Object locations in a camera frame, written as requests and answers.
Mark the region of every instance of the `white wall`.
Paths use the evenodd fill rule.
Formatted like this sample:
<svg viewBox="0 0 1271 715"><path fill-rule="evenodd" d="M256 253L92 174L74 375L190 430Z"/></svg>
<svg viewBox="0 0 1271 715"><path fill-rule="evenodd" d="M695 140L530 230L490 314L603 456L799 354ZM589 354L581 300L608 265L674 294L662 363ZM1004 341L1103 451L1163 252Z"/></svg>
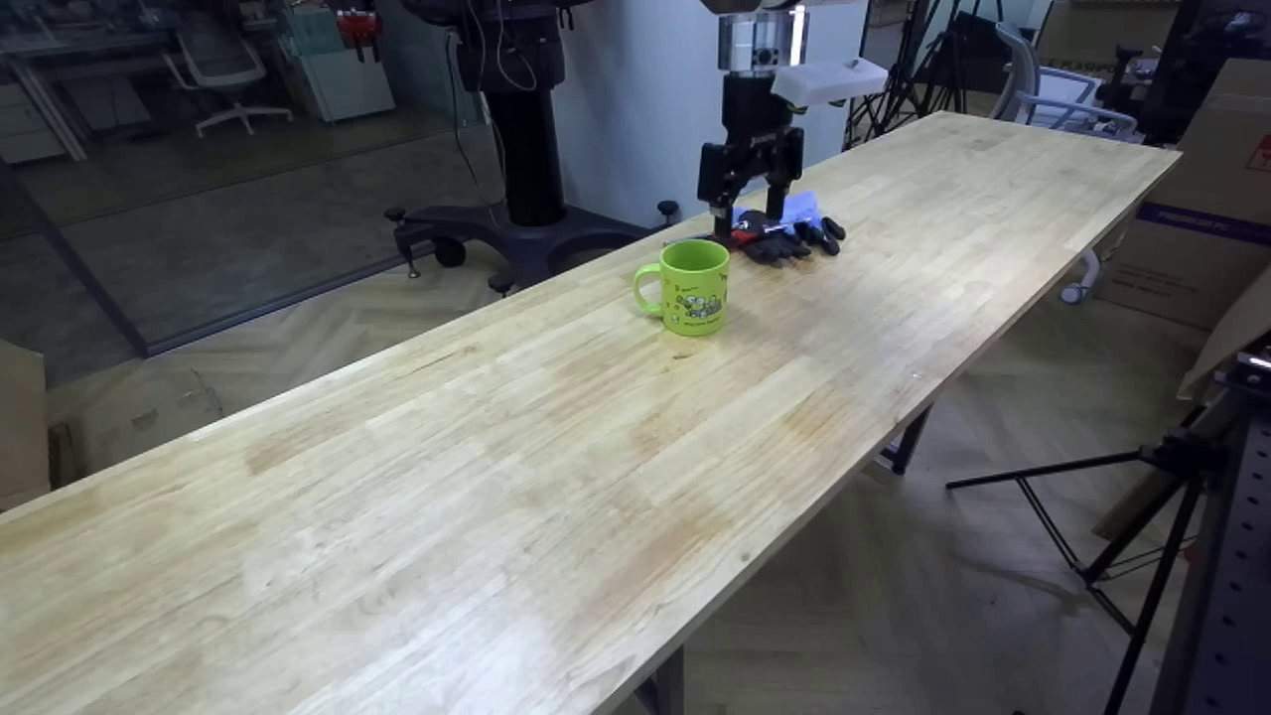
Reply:
<svg viewBox="0 0 1271 715"><path fill-rule="evenodd" d="M865 0L812 4L812 61L860 57ZM701 214L701 147L721 124L721 19L701 0L597 0L566 31L558 134L566 194L585 212L657 223L674 199ZM803 118L808 155L840 155L848 112Z"/></svg>

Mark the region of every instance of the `wooden tabletop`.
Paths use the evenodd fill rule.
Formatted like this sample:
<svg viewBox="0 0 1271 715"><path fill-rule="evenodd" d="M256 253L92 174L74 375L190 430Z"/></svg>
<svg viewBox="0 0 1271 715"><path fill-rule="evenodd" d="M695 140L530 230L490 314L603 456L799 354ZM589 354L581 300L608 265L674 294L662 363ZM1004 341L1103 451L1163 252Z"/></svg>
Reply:
<svg viewBox="0 0 1271 715"><path fill-rule="evenodd" d="M603 706L1172 165L932 114L803 181L848 253L739 263L721 338L633 309L695 219L23 506L0 710Z"/></svg>

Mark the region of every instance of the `mug handle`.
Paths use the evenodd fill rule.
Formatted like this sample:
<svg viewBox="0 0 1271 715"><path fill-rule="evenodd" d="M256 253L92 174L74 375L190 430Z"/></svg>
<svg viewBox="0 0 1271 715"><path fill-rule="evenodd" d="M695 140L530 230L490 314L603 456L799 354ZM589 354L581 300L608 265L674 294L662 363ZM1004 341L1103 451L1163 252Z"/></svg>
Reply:
<svg viewBox="0 0 1271 715"><path fill-rule="evenodd" d="M636 305L640 305L642 320L662 320L662 304L653 304L653 300L642 294L642 285L646 285L653 279L662 279L662 265L658 265L658 263L646 263L646 265L636 271Z"/></svg>

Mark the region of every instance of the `office chair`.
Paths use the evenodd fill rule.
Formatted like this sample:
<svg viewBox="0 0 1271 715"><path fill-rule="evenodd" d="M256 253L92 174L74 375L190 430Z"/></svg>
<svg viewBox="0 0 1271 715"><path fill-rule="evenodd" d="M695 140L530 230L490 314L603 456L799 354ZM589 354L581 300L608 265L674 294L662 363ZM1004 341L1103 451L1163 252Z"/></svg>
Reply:
<svg viewBox="0 0 1271 715"><path fill-rule="evenodd" d="M1038 47L1010 24L997 24L997 40L1010 47L1010 75L997 95L995 118L1078 133L1078 134L1108 134L1119 145L1143 140L1134 114L1097 109L1097 92L1100 92L1097 75L1044 67L1038 61ZM1061 300L1078 305L1087 300L1097 281L1100 281L1100 253L1083 252L1082 279L1067 281Z"/></svg>
<svg viewBox="0 0 1271 715"><path fill-rule="evenodd" d="M232 102L227 112L194 124L199 140L219 124L244 124L244 133L256 134L250 118L261 114L294 124L292 109L244 109L244 92L265 80L265 63L239 31L224 27L213 16L194 12L178 24L176 43L182 61L162 51L176 83L190 95L209 92Z"/></svg>

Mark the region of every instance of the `green mug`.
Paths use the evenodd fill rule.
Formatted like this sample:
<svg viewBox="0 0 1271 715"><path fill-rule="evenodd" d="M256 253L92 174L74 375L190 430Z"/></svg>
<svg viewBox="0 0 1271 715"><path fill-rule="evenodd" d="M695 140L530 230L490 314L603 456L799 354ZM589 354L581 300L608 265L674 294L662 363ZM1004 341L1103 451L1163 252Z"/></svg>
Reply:
<svg viewBox="0 0 1271 715"><path fill-rule="evenodd" d="M672 243L658 263L636 271L640 314L662 322L672 333L721 333L727 304L727 263L727 247L711 239Z"/></svg>

